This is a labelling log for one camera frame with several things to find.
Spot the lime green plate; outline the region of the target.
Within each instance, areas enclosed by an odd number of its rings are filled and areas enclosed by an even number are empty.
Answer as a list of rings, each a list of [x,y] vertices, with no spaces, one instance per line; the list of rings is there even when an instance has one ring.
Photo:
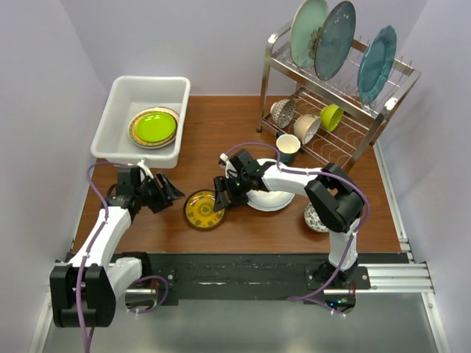
[[[176,128],[174,116],[163,111],[144,113],[135,124],[136,135],[149,143],[161,142],[171,137]]]

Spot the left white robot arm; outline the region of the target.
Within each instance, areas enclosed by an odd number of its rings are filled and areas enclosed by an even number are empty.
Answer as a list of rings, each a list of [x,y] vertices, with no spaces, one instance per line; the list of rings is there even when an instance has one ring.
[[[116,183],[99,197],[102,206],[91,233],[69,261],[50,273],[57,327],[110,326],[126,289],[145,288],[152,281],[146,254],[112,260],[119,241],[142,208],[159,213],[183,197],[162,171],[152,173],[144,162],[118,167]]]

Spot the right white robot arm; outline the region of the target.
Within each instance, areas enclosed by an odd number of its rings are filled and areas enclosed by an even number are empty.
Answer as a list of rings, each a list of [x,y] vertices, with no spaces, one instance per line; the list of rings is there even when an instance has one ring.
[[[283,166],[279,160],[259,163],[245,149],[233,156],[222,154],[219,164],[230,166],[227,176],[213,179],[213,211],[246,204],[250,191],[287,192],[309,199],[320,221],[329,230],[330,252],[327,280],[321,289],[332,285],[346,288],[353,280],[357,264],[356,238],[371,207],[364,193],[335,163],[323,168]]]

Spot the yellow black patterned plate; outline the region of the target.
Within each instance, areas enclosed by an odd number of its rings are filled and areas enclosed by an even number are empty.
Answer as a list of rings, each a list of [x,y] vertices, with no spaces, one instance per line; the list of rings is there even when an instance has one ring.
[[[215,211],[216,197],[213,190],[203,189],[192,193],[183,207],[184,219],[188,225],[199,231],[217,228],[225,218],[225,209]]]

